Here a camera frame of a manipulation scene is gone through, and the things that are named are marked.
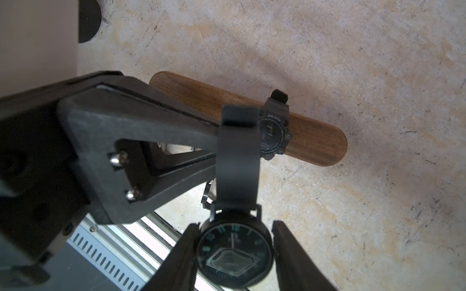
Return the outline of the wooden watch stand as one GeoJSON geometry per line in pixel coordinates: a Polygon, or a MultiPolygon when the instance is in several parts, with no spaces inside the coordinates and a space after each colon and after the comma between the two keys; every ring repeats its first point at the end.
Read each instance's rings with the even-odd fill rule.
{"type": "MultiPolygon", "coordinates": [[[[217,121],[223,105],[262,106],[257,100],[167,71],[155,74],[149,84],[217,121]]],[[[331,124],[291,112],[290,131],[292,139],[285,154],[298,160],[326,167],[337,164],[347,153],[347,137],[331,124]]]]}

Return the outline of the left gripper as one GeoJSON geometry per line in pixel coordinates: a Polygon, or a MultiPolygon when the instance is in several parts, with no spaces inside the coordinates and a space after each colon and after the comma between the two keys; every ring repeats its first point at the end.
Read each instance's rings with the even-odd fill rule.
{"type": "Polygon", "coordinates": [[[121,76],[100,71],[1,98],[1,288],[35,287],[50,280],[45,265],[91,213],[74,164],[77,154],[58,116],[58,103],[121,76]]]}

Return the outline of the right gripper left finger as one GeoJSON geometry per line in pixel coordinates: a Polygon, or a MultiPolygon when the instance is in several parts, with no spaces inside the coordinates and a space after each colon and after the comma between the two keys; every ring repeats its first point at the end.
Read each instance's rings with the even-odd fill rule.
{"type": "Polygon", "coordinates": [[[197,276],[194,249],[199,235],[198,224],[188,225],[163,264],[142,288],[142,291],[193,291],[197,276]]]}

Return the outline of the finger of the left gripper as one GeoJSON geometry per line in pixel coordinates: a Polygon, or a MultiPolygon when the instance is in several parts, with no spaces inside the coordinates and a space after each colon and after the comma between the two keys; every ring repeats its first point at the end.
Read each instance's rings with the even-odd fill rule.
{"type": "Polygon", "coordinates": [[[214,177],[217,121],[133,77],[91,83],[57,116],[98,224],[133,223],[214,177]]]}

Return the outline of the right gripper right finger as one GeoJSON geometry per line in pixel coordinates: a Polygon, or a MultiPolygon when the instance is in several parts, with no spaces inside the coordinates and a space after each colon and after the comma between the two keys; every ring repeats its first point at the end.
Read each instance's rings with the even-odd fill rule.
{"type": "Polygon", "coordinates": [[[273,222],[275,265],[282,291],[336,291],[316,267],[290,229],[282,221],[273,222]]]}

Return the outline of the black rugged sport watch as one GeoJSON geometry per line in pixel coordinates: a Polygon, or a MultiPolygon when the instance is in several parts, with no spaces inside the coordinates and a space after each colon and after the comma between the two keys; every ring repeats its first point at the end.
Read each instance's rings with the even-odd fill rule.
{"type": "Polygon", "coordinates": [[[267,161],[276,155],[283,155],[292,139],[288,128],[290,108],[287,102],[288,95],[275,89],[259,111],[261,157],[267,161]]]}

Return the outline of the black round face watch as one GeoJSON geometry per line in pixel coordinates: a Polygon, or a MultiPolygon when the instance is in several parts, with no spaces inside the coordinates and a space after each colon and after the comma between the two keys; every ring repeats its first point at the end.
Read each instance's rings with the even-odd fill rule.
{"type": "Polygon", "coordinates": [[[196,259],[213,283],[231,289],[251,287],[274,261],[269,230],[257,203],[260,176],[259,109],[226,105],[218,130],[216,200],[201,226],[196,259]]]}

